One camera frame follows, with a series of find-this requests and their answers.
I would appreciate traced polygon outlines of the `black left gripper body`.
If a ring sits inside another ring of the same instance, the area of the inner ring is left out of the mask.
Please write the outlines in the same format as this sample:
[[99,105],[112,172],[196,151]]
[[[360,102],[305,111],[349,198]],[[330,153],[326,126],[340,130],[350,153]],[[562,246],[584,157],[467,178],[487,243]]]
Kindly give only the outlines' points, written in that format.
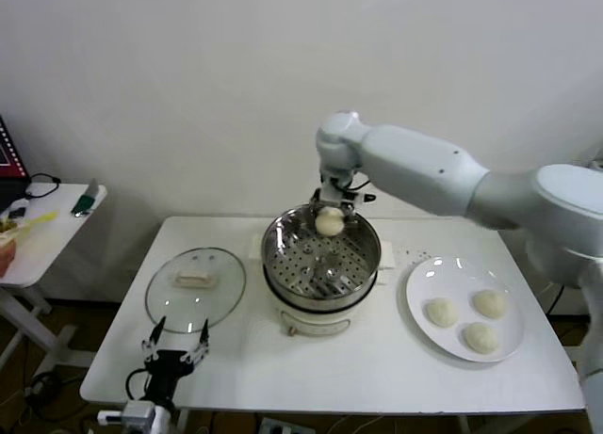
[[178,381],[192,373],[192,363],[183,360],[182,350],[159,350],[157,359],[145,364],[150,381],[144,399],[154,404],[171,404]]

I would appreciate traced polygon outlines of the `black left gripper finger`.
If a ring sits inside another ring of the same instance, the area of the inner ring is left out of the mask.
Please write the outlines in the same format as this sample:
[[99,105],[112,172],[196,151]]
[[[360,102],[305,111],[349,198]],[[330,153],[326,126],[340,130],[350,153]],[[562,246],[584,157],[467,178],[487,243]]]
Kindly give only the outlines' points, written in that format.
[[201,363],[209,352],[208,320],[204,321],[199,342],[186,354],[184,362],[189,364]]
[[158,359],[158,341],[164,329],[166,316],[162,316],[159,323],[155,325],[148,339],[141,342],[141,349],[146,362],[156,361]]

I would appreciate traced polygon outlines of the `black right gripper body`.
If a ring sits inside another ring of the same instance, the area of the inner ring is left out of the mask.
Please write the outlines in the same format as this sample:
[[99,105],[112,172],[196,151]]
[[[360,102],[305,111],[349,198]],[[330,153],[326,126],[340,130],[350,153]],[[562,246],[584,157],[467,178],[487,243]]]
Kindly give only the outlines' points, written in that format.
[[323,203],[346,203],[354,200],[354,192],[350,191],[352,172],[322,171],[320,180],[320,200]]

